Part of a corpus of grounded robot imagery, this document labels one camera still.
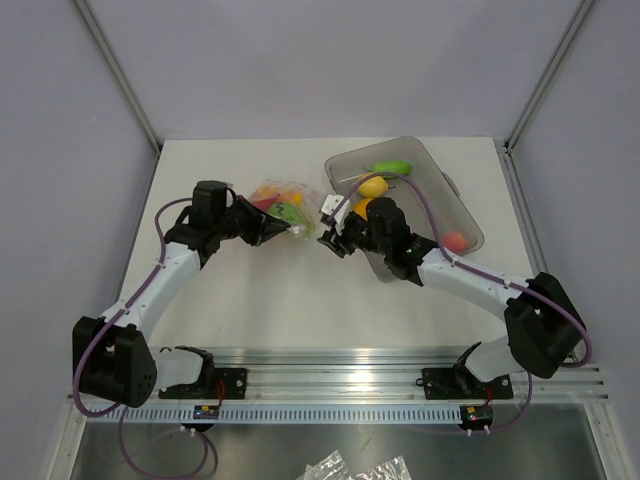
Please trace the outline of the green celery bunch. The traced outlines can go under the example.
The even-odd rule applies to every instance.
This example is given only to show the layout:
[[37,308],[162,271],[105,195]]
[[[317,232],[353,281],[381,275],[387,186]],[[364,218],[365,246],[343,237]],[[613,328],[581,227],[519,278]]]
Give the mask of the green celery bunch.
[[296,239],[309,239],[315,230],[315,222],[308,217],[303,209],[293,208],[291,214],[291,232]]

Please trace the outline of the yellow bell pepper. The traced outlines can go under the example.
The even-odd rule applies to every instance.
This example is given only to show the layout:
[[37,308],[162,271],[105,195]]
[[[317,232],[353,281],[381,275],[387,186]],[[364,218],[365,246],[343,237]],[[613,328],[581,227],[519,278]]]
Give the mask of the yellow bell pepper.
[[251,194],[251,197],[256,199],[278,197],[282,191],[282,186],[279,184],[265,183],[257,187]]

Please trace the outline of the orange yellow mango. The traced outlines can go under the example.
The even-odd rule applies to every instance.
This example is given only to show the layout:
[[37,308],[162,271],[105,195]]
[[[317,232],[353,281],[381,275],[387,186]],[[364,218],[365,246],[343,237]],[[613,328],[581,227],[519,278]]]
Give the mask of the orange yellow mango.
[[285,191],[279,194],[279,200],[293,205],[301,205],[304,202],[304,194],[299,191]]

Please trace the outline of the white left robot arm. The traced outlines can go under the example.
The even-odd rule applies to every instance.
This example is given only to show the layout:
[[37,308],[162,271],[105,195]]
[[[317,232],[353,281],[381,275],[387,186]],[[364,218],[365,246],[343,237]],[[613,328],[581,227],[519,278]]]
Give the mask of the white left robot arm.
[[159,253],[134,289],[100,316],[81,317],[72,331],[72,397],[85,416],[104,416],[82,401],[91,395],[120,406],[142,406],[155,391],[178,389],[203,398],[224,393],[212,354],[195,347],[151,352],[148,340],[177,294],[205,267],[222,242],[235,238],[260,246],[290,229],[238,195],[225,182],[204,180],[186,198],[162,208],[182,208],[174,225],[155,228]]

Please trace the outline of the green toy watermelon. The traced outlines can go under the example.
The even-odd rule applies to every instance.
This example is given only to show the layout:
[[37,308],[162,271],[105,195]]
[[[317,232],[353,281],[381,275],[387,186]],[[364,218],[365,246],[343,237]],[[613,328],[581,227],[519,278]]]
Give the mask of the green toy watermelon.
[[294,207],[297,206],[286,202],[276,202],[271,206],[267,213],[291,225],[291,214],[293,213]]

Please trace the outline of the clear zip top bag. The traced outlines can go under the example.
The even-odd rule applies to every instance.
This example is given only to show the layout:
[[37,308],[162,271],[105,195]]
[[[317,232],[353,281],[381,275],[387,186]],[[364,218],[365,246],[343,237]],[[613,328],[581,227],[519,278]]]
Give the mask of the clear zip top bag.
[[308,239],[318,222],[321,195],[306,183],[266,180],[249,195],[249,202],[287,222],[290,225],[288,231],[293,237]]

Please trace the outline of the red bell pepper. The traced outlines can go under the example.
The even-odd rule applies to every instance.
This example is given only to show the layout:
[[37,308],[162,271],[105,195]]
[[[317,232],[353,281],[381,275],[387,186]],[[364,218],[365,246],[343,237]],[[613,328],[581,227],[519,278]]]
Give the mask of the red bell pepper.
[[278,196],[271,196],[265,198],[255,198],[251,200],[251,203],[261,211],[267,212],[271,206],[278,201]]

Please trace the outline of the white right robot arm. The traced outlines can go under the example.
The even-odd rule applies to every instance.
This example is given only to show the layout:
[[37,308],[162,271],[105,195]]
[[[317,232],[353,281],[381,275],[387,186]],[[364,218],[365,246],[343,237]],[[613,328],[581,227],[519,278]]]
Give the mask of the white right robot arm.
[[455,295],[504,322],[503,337],[474,344],[457,360],[453,380],[463,395],[476,396],[490,381],[517,372],[549,379],[579,343],[589,341],[552,275],[526,279],[467,263],[412,232],[390,198],[372,200],[359,215],[346,197],[329,195],[320,212],[328,229],[319,241],[339,257],[357,250],[378,254],[396,278]]

